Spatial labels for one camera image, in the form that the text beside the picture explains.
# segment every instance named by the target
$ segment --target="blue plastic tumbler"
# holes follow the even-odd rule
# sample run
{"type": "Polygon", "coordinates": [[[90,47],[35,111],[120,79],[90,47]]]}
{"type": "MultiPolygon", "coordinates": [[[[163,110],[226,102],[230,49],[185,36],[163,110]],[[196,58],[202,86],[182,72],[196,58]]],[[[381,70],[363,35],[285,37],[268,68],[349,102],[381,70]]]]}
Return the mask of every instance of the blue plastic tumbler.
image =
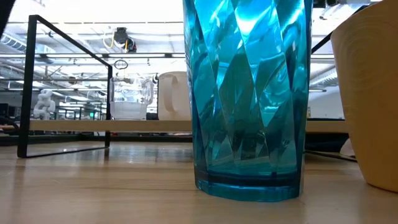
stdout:
{"type": "Polygon", "coordinates": [[[183,0],[195,183],[210,195],[298,197],[312,0],[183,0]]]}

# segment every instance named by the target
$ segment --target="wooden shelf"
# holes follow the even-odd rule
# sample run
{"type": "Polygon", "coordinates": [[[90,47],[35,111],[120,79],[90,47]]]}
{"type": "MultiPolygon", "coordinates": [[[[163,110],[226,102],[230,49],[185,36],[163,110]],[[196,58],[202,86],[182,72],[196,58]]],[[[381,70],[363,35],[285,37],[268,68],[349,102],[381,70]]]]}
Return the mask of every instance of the wooden shelf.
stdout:
{"type": "MultiPolygon", "coordinates": [[[[192,132],[191,121],[30,121],[30,130],[192,132]]],[[[344,121],[308,121],[308,133],[347,133],[344,121]]]]}
{"type": "Polygon", "coordinates": [[[190,121],[30,121],[30,130],[189,133],[190,121]]]}
{"type": "Polygon", "coordinates": [[[307,133],[348,133],[345,121],[307,121],[307,133]]]}

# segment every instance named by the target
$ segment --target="tan bowl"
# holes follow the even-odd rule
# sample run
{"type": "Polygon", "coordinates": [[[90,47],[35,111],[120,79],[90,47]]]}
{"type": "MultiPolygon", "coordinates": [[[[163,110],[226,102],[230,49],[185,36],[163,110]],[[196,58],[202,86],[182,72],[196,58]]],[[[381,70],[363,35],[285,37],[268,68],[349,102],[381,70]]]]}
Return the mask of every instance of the tan bowl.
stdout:
{"type": "Polygon", "coordinates": [[[366,181],[398,192],[398,1],[351,16],[332,34],[346,125],[366,181]]]}

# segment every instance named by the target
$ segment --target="black metal frame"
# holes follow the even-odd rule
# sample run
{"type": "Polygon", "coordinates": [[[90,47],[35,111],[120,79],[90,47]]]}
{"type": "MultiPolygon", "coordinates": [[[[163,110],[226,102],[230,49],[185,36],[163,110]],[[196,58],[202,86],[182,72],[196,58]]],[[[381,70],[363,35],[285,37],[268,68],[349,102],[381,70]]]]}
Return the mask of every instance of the black metal frame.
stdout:
{"type": "Polygon", "coordinates": [[[111,133],[109,131],[106,132],[105,135],[105,144],[104,147],[96,147],[90,149],[79,149],[75,151],[66,151],[66,152],[54,152],[54,153],[46,153],[46,154],[37,154],[29,156],[27,155],[27,147],[29,143],[29,126],[30,126],[30,107],[32,104],[32,89],[33,89],[33,76],[34,76],[34,66],[35,66],[35,46],[36,46],[36,30],[37,23],[40,22],[43,25],[47,26],[49,29],[53,30],[55,33],[72,43],[74,46],[78,47],[80,50],[84,51],[84,53],[90,55],[95,58],[97,61],[101,62],[108,68],[108,87],[107,87],[107,97],[106,97],[106,119],[111,119],[111,106],[110,106],[110,94],[109,94],[109,84],[110,80],[113,76],[113,68],[112,65],[106,63],[104,60],[100,59],[93,52],[90,52],[87,48],[79,44],[77,41],[73,40],[71,37],[66,35],[60,29],[56,28],[49,21],[46,21],[43,17],[39,15],[31,15],[29,16],[28,21],[28,31],[27,31],[27,48],[25,54],[25,73],[24,73],[24,89],[22,92],[22,108],[21,108],[21,125],[19,128],[19,139],[18,139],[18,149],[17,156],[20,158],[33,158],[33,157],[41,157],[41,156],[51,156],[57,154],[65,154],[71,152],[81,152],[95,149],[106,149],[110,146],[111,142],[111,133]]]}
{"type": "MultiPolygon", "coordinates": [[[[361,6],[359,9],[357,9],[357,10],[353,13],[353,15],[356,14],[356,13],[358,13],[358,12],[360,12],[360,11],[362,11],[363,9],[366,9],[367,7],[368,7],[367,5],[361,6]]],[[[333,31],[330,32],[330,33],[329,33],[325,38],[323,38],[321,41],[319,41],[319,43],[317,43],[317,44],[311,49],[311,54],[314,54],[317,50],[319,50],[319,48],[323,47],[327,42],[329,42],[332,33],[333,33],[333,31]]]]}

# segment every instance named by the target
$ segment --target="clear container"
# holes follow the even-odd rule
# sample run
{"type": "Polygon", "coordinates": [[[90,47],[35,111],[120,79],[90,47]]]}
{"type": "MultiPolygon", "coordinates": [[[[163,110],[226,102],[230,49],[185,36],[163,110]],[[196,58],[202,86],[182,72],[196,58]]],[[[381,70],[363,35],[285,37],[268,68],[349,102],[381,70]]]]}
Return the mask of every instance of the clear container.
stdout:
{"type": "Polygon", "coordinates": [[[114,119],[145,119],[154,99],[154,84],[142,78],[111,79],[111,115],[114,119]]]}

